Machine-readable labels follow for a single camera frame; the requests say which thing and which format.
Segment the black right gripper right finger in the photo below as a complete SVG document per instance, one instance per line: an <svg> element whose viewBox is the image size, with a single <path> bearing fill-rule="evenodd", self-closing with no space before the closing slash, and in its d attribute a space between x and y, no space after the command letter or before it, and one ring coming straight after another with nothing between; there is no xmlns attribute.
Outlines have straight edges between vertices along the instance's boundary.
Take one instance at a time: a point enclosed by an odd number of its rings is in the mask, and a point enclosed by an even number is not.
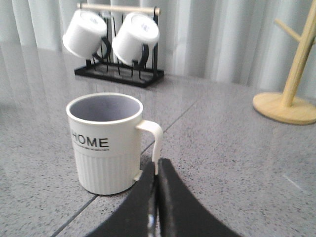
<svg viewBox="0 0 316 237"><path fill-rule="evenodd" d="M158 161L158 208L163 237L238 237L194 197L171 160Z"/></svg>

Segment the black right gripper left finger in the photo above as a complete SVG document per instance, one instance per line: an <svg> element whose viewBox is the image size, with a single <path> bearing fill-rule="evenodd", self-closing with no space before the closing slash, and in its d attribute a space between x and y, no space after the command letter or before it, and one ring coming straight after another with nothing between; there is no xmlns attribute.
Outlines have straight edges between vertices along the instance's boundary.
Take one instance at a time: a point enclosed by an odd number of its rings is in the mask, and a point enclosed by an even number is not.
<svg viewBox="0 0 316 237"><path fill-rule="evenodd" d="M145 166L130 194L88 237L154 237L157 222L155 163Z"/></svg>

